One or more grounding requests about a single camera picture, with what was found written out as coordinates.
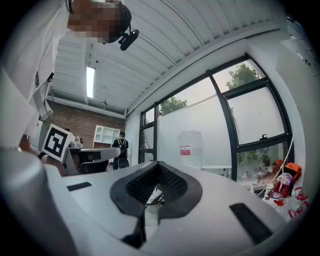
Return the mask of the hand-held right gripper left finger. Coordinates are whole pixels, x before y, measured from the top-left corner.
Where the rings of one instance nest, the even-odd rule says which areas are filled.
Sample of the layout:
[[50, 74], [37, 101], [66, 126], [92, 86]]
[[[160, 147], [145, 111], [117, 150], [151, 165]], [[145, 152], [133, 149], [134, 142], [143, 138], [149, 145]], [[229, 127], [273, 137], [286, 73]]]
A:
[[0, 196], [13, 218], [50, 256], [146, 256], [111, 228], [132, 234], [136, 218], [121, 214], [100, 223], [68, 190], [57, 168], [15, 149], [0, 151]]

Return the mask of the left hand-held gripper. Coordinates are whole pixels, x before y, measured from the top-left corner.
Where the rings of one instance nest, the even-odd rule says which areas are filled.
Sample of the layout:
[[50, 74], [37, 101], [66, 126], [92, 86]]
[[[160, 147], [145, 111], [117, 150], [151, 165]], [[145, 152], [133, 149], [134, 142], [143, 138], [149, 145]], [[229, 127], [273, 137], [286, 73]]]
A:
[[79, 161], [83, 163], [100, 163], [120, 155], [119, 148], [82, 148], [75, 136], [54, 124], [49, 126], [45, 136], [41, 162], [57, 168], [61, 176], [80, 174]]

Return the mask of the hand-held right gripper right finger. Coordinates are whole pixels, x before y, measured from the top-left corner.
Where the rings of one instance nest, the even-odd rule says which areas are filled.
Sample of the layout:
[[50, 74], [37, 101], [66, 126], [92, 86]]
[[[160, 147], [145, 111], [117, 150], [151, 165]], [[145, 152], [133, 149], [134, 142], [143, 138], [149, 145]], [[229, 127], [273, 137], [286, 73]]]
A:
[[[296, 231], [300, 219], [289, 222], [237, 182], [177, 163], [176, 169], [202, 186], [198, 204], [184, 217], [164, 219], [141, 251], [152, 256], [271, 256]], [[230, 206], [245, 204], [271, 231], [255, 244]]]

